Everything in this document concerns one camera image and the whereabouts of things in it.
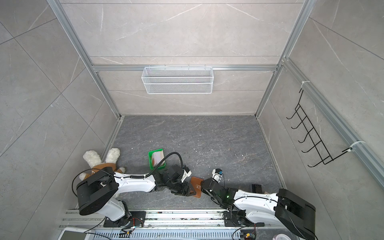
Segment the brown leather card holder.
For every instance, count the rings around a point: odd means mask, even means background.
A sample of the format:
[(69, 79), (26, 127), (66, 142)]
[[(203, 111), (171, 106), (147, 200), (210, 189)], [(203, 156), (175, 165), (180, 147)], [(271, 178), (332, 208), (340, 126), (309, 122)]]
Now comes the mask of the brown leather card holder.
[(195, 198), (200, 198), (202, 195), (202, 182), (204, 180), (197, 177), (191, 177), (190, 195)]

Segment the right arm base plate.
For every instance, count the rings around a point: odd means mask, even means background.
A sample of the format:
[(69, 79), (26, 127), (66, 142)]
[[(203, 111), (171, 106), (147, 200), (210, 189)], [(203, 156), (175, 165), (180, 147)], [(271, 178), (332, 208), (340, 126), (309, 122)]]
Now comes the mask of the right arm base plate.
[(264, 227), (265, 223), (252, 223), (246, 218), (245, 211), (224, 211), (223, 220), (226, 227)]

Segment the green plastic card tray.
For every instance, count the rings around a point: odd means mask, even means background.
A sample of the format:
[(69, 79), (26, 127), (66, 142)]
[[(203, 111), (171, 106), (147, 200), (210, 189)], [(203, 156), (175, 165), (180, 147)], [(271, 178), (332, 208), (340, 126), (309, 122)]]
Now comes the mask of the green plastic card tray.
[(163, 149), (150, 151), (148, 153), (150, 170), (153, 170), (165, 157)]

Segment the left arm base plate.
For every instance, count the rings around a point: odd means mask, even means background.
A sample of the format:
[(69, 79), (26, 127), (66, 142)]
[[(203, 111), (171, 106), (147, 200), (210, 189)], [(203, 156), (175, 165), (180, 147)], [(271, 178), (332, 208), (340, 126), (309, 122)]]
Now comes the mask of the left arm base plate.
[(142, 227), (146, 219), (146, 211), (133, 211), (130, 212), (129, 217), (122, 217), (117, 221), (111, 221), (106, 218), (104, 221), (104, 228), (132, 228), (132, 227)]

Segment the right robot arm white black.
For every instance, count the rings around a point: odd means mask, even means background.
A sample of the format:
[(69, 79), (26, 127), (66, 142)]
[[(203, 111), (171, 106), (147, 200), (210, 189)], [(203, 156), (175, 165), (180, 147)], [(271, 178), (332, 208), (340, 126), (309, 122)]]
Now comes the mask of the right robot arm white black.
[(202, 192), (222, 209), (230, 226), (284, 226), (305, 240), (315, 240), (316, 208), (286, 189), (273, 194), (225, 188), (213, 178), (202, 181)]

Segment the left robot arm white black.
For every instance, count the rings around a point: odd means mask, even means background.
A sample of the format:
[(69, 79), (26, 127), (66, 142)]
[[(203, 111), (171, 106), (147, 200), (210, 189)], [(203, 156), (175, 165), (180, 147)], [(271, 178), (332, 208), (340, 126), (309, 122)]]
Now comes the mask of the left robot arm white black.
[(105, 167), (76, 186), (79, 214), (87, 216), (102, 214), (116, 221), (128, 214), (127, 205), (118, 201), (115, 195), (130, 192), (158, 192), (169, 189), (179, 196), (194, 196), (193, 185), (186, 181), (191, 171), (187, 167), (174, 165), (165, 170), (153, 170), (145, 175), (130, 175), (114, 172)]

